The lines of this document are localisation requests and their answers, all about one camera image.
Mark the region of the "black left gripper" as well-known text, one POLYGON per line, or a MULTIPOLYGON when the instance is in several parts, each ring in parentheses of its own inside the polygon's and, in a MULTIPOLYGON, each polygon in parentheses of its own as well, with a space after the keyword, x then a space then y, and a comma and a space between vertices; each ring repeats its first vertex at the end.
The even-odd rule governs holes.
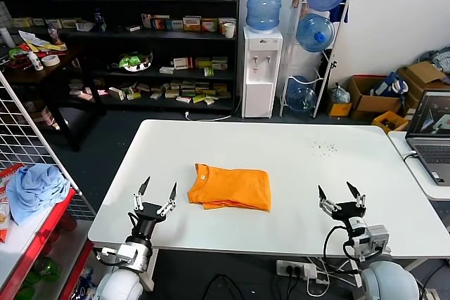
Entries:
POLYGON ((141 184, 138 191, 133 194, 137 222, 131 230, 131 235, 142 240, 150 240, 156 224, 165 221, 167 216, 176 207, 177 182, 174 183, 169 199, 163 206, 148 202, 143 203, 142 198, 145 194, 149 180, 150 176, 141 184))

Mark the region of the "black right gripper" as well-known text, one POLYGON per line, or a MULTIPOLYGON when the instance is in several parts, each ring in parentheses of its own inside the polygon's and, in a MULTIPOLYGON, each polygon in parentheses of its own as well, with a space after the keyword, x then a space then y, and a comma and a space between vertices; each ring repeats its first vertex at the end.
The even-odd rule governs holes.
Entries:
POLYGON ((362 195, 359 190, 350 182, 346 182, 355 202, 331 202, 324 193, 322 187, 319 189, 319 207, 324 212, 332 212, 332 219, 340 221, 344 224, 347 232, 364 232, 367 225, 363 220, 366 213, 366 196, 362 195))

